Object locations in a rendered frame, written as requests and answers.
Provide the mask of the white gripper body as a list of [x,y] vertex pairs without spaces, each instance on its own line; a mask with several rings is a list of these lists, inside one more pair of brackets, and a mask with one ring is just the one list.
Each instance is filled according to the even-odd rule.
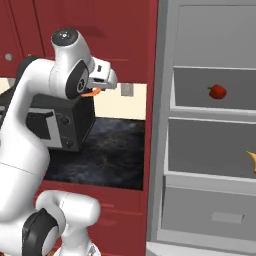
[[101,90],[106,89],[116,89],[117,88],[117,76],[113,69],[109,71],[106,78],[99,78],[92,76],[89,77],[89,81],[87,87],[92,88],[99,88]]

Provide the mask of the orange shrimp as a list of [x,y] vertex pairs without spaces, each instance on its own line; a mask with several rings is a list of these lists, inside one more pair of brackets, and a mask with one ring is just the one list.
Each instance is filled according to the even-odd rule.
[[83,93],[80,96],[81,97],[93,97],[98,95],[101,92],[100,88],[93,88],[93,90],[91,92],[87,92],[87,93]]

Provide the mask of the grey open fridge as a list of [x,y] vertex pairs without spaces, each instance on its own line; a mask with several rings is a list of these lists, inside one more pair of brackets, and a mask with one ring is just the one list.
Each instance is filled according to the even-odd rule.
[[157,238],[166,187],[256,196],[252,153],[256,0],[159,0],[147,256],[256,256],[256,241]]

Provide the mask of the red bell pepper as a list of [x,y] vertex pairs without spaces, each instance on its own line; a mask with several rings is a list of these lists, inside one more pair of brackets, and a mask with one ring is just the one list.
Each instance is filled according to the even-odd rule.
[[213,86],[209,87],[209,96],[213,99],[223,99],[227,95],[227,90],[219,85],[214,84]]

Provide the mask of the grey fridge drawer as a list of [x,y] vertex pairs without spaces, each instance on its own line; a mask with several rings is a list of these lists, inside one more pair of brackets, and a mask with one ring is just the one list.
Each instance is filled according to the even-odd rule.
[[[256,241],[256,196],[166,187],[157,238],[183,242],[204,236],[210,240]],[[241,214],[241,224],[212,220],[214,212]]]

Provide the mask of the wide red cupboard door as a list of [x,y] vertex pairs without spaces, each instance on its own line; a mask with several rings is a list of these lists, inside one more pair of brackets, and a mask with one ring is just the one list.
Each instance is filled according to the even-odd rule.
[[45,55],[54,56],[51,35],[74,28],[91,54],[109,61],[121,82],[145,83],[152,0],[34,0]]

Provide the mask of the black toaster oven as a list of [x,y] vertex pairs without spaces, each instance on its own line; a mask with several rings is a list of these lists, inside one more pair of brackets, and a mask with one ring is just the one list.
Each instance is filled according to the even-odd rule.
[[[60,116],[68,116],[71,123],[62,125]],[[27,127],[37,135],[48,148],[78,152],[95,122],[92,97],[64,100],[46,95],[36,95],[26,118]],[[73,141],[68,149],[65,140]]]

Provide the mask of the red drawer front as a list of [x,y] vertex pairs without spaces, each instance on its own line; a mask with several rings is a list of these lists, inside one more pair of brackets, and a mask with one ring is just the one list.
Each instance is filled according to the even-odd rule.
[[139,214],[103,210],[88,233],[102,256],[144,255]]
[[139,211],[140,192],[136,190],[44,180],[35,197],[45,190],[85,194],[98,199],[101,205],[108,209],[126,212]]

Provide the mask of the grey wall outlet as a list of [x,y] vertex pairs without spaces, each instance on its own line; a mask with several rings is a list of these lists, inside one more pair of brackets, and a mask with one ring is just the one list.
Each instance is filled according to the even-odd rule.
[[124,97],[133,97],[134,96],[134,87],[130,83],[121,84],[121,95]]

